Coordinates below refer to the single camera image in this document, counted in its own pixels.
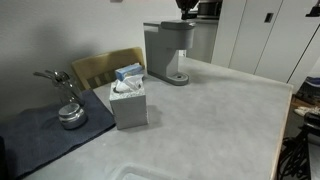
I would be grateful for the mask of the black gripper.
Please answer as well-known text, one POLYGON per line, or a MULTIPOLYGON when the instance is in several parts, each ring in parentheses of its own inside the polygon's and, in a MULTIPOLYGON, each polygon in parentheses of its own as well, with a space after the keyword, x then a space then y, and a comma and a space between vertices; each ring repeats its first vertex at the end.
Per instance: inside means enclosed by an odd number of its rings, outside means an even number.
POLYGON ((188 12, 195 7, 199 0, 175 0, 178 8, 181 10, 181 19, 186 20, 188 12))

